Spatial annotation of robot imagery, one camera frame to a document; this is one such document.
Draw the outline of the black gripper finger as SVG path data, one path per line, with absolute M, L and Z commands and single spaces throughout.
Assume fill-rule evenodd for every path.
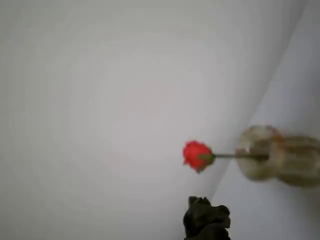
M 186 240 L 229 240 L 230 211 L 225 205 L 212 206 L 207 197 L 190 196 L 183 216 Z

